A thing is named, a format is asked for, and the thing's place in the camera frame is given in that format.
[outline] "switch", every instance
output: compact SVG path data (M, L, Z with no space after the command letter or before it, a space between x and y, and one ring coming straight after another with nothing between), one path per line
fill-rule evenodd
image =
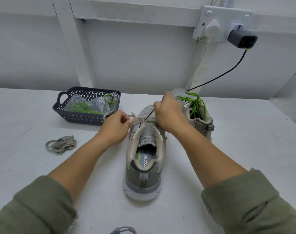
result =
M210 17L212 14L212 10L207 10L207 12L205 13L206 17Z

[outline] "shoe sole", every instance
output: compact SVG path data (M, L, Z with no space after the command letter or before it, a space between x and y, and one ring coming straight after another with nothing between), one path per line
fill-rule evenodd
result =
M154 198L156 198L159 195L159 193L161 192L161 189L162 189L162 182L160 183L159 187L151 193L141 194L141 193L135 192L135 191L131 190L128 187L127 183L125 182L125 173L124 173L123 190L126 193L126 195L133 200L141 201L141 202L153 200Z

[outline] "sneaker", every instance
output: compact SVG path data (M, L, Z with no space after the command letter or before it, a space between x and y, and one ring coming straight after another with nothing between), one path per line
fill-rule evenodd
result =
M181 109L188 122L210 141L214 131L212 117L210 117L205 103L196 93L188 93L185 89L174 89L173 96L181 104Z
M166 157L165 130L159 127L153 106L145 107L134 116L127 149L127 167L123 189L127 196L137 201L149 201L161 191L161 172Z

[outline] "dark blue plastic basket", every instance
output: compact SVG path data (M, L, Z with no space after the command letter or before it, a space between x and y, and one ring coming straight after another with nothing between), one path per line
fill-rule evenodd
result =
M85 87L72 87L68 91L60 92L58 94L57 102L54 104L54 106L52 106L52 109L55 110L56 113L58 113L62 118L64 118L68 122L90 125L102 125L104 122L103 115L97 115L93 113L68 112L65 111L65 108L68 101L74 94L81 95L88 101L91 101L96 97L103 97L105 94L110 94L113 92L117 92L118 94L117 107L114 111L116 112L119 109L121 92L117 90L103 90ZM60 104L60 98L64 94L68 95L68 98L62 104Z

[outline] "basket handle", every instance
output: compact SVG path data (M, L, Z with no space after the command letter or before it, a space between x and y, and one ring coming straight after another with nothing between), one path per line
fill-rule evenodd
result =
M60 102L60 98L61 98L61 96L62 95L64 95L64 94L67 94L67 92L65 92L65 91L62 91L62 92L60 92L59 94L58 94L58 97L57 97L57 102L59 102L60 103L60 105L62 104L61 102Z

